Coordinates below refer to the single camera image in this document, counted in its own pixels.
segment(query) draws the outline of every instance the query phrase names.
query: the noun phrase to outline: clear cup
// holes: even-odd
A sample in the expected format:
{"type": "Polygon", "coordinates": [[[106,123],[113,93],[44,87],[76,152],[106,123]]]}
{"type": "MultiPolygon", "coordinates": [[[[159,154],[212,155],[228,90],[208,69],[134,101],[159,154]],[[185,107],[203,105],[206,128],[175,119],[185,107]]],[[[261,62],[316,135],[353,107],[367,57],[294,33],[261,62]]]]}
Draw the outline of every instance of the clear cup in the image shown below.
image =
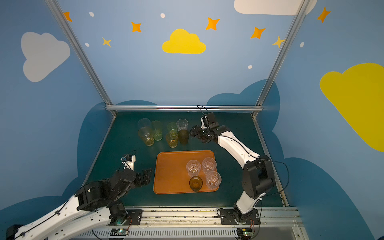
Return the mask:
{"type": "Polygon", "coordinates": [[[217,166],[216,161],[211,157],[207,157],[206,159],[203,160],[204,174],[207,175],[209,172],[215,170],[216,166],[217,166]]]}
{"type": "Polygon", "coordinates": [[[176,125],[177,125],[177,130],[180,131],[182,129],[184,130],[188,130],[188,121],[184,118],[182,119],[179,119],[177,122],[176,122],[176,125]]]}
{"type": "Polygon", "coordinates": [[[160,141],[163,138],[163,125],[160,121],[152,121],[153,138],[160,141]]]}
{"type": "Polygon", "coordinates": [[[174,147],[177,147],[177,142],[179,141],[179,138],[178,138],[177,134],[169,132],[166,135],[166,140],[167,140],[168,145],[171,148],[174,148],[174,147]]]}
{"type": "Polygon", "coordinates": [[[215,190],[221,183],[221,176],[219,173],[211,171],[205,178],[205,183],[210,190],[215,190]]]}
{"type": "Polygon", "coordinates": [[[197,160],[190,160],[187,163],[187,172],[190,177],[197,176],[200,173],[201,164],[197,160]]]}
{"type": "Polygon", "coordinates": [[[139,127],[139,129],[143,127],[151,128],[151,121],[148,118],[142,118],[137,122],[137,126],[139,127]]]}
{"type": "Polygon", "coordinates": [[[167,130],[168,130],[168,132],[171,132],[171,133],[177,135],[177,125],[176,125],[176,123],[175,122],[168,123],[167,130]]]}
{"type": "Polygon", "coordinates": [[[139,129],[138,134],[147,146],[152,146],[155,142],[150,127],[142,127],[139,129]]]}

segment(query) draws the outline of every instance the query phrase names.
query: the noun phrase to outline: orange tray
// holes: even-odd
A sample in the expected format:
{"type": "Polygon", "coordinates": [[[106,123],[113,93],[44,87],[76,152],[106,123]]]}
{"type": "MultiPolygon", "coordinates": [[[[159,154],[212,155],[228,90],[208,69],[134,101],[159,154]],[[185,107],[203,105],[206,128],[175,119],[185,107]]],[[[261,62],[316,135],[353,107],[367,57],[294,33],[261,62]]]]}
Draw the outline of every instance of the orange tray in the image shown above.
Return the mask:
{"type": "MultiPolygon", "coordinates": [[[[161,152],[157,155],[155,181],[153,191],[156,194],[177,194],[194,192],[189,187],[190,176],[187,172],[187,162],[198,160],[200,164],[207,157],[215,159],[212,151],[182,151],[161,152]]],[[[203,187],[198,192],[214,192],[205,184],[205,174],[201,170],[199,177],[203,180],[203,187]]]]}

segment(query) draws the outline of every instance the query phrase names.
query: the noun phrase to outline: white cloud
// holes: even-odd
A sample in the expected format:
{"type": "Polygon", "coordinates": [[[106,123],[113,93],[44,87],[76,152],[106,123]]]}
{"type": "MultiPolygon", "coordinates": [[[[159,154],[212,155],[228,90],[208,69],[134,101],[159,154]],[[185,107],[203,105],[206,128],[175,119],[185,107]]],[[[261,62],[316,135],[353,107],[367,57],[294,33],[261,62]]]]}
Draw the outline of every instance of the white cloud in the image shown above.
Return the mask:
{"type": "Polygon", "coordinates": [[[34,32],[22,36],[22,51],[26,58],[23,66],[25,76],[31,82],[41,81],[70,56],[66,42],[58,41],[53,35],[34,32]]]}
{"type": "MultiPolygon", "coordinates": [[[[317,0],[311,0],[308,14],[317,0]]],[[[301,0],[235,0],[235,10],[243,14],[296,15],[301,0]]]]}

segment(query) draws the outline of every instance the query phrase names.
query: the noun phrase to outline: yellow cloud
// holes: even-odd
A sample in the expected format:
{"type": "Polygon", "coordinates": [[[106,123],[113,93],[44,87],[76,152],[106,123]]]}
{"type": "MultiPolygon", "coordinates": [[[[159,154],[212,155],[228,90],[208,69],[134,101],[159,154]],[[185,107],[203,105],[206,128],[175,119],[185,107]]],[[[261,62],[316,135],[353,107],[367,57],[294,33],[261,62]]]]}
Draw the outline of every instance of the yellow cloud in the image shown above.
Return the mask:
{"type": "Polygon", "coordinates": [[[200,42],[199,37],[194,33],[189,33],[184,29],[176,29],[169,38],[163,43],[163,51],[166,53],[203,53],[207,47],[200,42]]]}
{"type": "Polygon", "coordinates": [[[384,67],[363,63],[344,73],[329,72],[320,88],[356,133],[384,152],[384,67]]]}

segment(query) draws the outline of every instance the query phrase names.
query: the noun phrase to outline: wall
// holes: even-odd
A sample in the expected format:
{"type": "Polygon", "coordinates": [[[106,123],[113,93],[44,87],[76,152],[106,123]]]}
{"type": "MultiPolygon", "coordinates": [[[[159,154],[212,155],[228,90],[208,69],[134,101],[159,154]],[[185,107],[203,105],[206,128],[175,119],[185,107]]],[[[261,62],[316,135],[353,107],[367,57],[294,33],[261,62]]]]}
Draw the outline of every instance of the wall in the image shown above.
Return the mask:
{"type": "Polygon", "coordinates": [[[82,185],[112,116],[44,0],[0,3],[0,236],[82,185]]]}
{"type": "Polygon", "coordinates": [[[384,235],[383,9],[319,0],[257,116],[311,240],[384,235]]]}
{"type": "Polygon", "coordinates": [[[168,105],[254,105],[300,2],[59,0],[114,104],[168,105]]]}

